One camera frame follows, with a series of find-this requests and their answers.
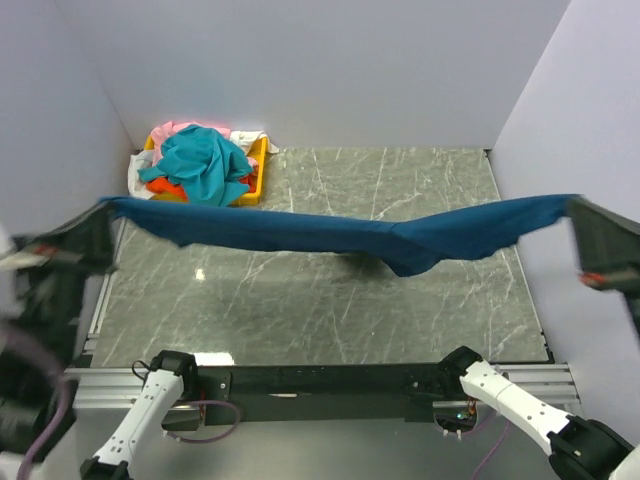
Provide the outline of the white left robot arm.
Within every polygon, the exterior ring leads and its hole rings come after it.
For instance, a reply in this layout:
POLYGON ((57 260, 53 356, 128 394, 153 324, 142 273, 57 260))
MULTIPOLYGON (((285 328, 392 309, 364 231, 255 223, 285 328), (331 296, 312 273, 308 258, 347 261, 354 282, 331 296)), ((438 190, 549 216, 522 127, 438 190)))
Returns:
POLYGON ((141 392, 109 440, 76 459, 75 319, 88 278, 114 269, 105 204, 34 237, 1 234, 1 267, 15 274, 20 315, 1 321, 1 476, 4 479, 132 479, 143 451, 200 378, 193 356, 156 357, 141 392))

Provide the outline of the dark blue t-shirt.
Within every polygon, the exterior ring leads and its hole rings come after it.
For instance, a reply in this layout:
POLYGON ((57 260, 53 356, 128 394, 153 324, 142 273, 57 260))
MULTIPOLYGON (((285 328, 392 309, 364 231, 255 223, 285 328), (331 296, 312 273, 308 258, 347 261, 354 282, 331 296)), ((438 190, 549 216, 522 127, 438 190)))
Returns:
POLYGON ((567 216, 572 194, 497 201, 390 222, 106 197, 115 217, 179 247, 365 254, 411 277, 444 260, 475 261, 567 216))

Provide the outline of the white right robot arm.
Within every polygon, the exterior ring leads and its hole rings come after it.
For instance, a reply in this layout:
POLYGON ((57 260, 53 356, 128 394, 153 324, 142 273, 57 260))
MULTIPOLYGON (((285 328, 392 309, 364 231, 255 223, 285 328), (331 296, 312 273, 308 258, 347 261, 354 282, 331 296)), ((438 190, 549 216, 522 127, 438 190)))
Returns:
MULTIPOLYGON (((639 224, 582 197, 568 216, 576 239, 581 281, 598 291, 624 296, 639 326, 639 224)), ((637 479, 639 448, 602 422, 559 410, 496 371, 477 352, 462 346, 439 364, 444 395, 483 402, 533 439, 561 479, 637 479)))

